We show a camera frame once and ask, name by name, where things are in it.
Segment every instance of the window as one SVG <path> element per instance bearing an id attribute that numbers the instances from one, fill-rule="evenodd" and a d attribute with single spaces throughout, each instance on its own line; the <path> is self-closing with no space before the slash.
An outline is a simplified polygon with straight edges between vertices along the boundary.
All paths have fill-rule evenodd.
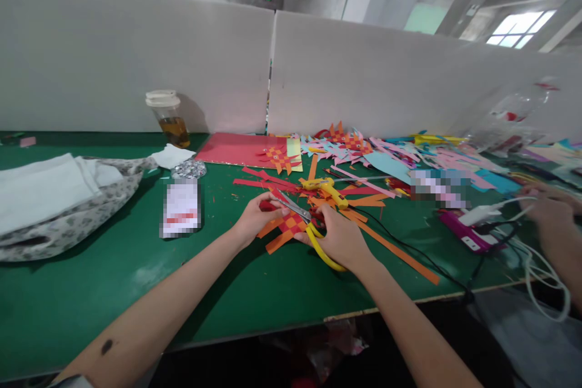
<path id="1" fill-rule="evenodd" d="M 487 40 L 488 44 L 520 49 L 554 15 L 555 10 L 508 16 Z"/>

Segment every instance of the plastic bottle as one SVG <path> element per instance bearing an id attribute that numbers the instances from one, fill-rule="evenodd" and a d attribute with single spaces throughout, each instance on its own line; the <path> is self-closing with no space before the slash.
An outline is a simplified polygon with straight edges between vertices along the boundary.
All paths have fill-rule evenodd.
<path id="1" fill-rule="evenodd" d="M 543 106 L 550 94 L 560 89 L 555 77 L 544 77 L 538 82 L 507 95 L 486 114 L 479 123 L 463 135 L 477 152 L 500 148 L 528 116 Z"/>
<path id="2" fill-rule="evenodd" d="M 174 90 L 157 90 L 145 93 L 145 104 L 152 108 L 159 126 L 168 142 L 180 149 L 190 145 L 184 119 L 178 115 L 180 98 Z"/>

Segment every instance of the hand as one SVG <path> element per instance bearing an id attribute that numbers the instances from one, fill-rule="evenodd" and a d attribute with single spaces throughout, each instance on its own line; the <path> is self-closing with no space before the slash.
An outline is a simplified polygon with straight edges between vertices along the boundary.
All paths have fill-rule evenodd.
<path id="1" fill-rule="evenodd" d="M 259 208 L 259 205 L 263 200 L 268 201 L 277 209 L 274 211 L 263 212 Z M 241 217 L 232 227 L 232 230 L 241 240 L 241 249 L 247 247 L 253 239 L 255 239 L 256 234 L 262 231 L 263 227 L 265 227 L 269 221 L 284 217 L 288 213 L 289 208 L 283 207 L 283 205 L 277 201 L 277 198 L 270 192 L 263 193 L 260 196 L 253 198 L 244 211 L 242 211 Z"/>
<path id="2" fill-rule="evenodd" d="M 563 225 L 572 221 L 572 207 L 565 202 L 552 200 L 546 194 L 539 194 L 537 200 L 520 200 L 522 209 L 533 206 L 526 215 L 537 224 Z"/>
<path id="3" fill-rule="evenodd" d="M 576 197 L 567 193 L 566 191 L 561 190 L 560 188 L 556 188 L 542 182 L 533 182 L 524 185 L 520 190 L 520 194 L 531 195 L 531 191 L 534 190 L 552 200 L 557 200 L 570 205 L 574 215 L 582 215 L 582 201 L 578 200 Z"/>
<path id="4" fill-rule="evenodd" d="M 321 205 L 317 212 L 323 214 L 327 227 L 327 235 L 317 242 L 330 258 L 353 273 L 365 269 L 375 260 L 357 224 L 334 211 L 327 203 Z M 295 239 L 313 247 L 305 232 L 296 233 Z"/>

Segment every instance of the jar lid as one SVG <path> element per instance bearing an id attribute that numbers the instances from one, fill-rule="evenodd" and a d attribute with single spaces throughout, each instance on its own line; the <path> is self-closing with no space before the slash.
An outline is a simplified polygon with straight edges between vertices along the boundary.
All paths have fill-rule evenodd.
<path id="1" fill-rule="evenodd" d="M 180 104 L 174 90 L 156 90 L 145 93 L 145 104 L 149 107 L 171 107 Z"/>

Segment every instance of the white partition board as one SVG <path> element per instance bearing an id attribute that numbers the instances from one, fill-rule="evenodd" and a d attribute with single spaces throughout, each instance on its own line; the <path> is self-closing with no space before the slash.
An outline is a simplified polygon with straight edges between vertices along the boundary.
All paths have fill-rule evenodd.
<path id="1" fill-rule="evenodd" d="M 532 116 L 555 138 L 581 133 L 580 58 L 277 11 L 269 133 L 313 134 L 343 121 L 365 136 L 449 133 L 479 101 L 544 75 L 562 92 Z"/>
<path id="2" fill-rule="evenodd" d="M 0 129 L 156 132 L 145 93 L 175 89 L 191 132 L 264 131 L 272 11 L 200 0 L 0 10 Z"/>

